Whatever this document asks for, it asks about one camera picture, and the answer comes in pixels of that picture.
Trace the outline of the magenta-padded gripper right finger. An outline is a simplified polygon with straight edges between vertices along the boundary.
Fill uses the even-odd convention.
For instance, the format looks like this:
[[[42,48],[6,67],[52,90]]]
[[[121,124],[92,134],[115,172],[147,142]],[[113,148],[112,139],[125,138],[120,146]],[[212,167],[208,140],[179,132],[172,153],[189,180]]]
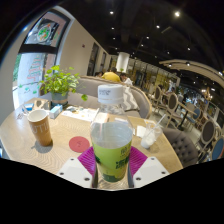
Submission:
[[[128,164],[128,185],[140,188],[157,181],[169,172],[156,157],[147,157],[137,148],[131,147]]]

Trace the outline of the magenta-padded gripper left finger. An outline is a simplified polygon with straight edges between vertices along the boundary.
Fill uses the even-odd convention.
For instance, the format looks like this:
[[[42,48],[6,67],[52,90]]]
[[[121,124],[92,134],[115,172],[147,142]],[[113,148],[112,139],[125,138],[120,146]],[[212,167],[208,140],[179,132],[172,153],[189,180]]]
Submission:
[[[84,188],[98,186],[98,171],[92,147],[84,151],[77,158],[69,158],[57,175]]]

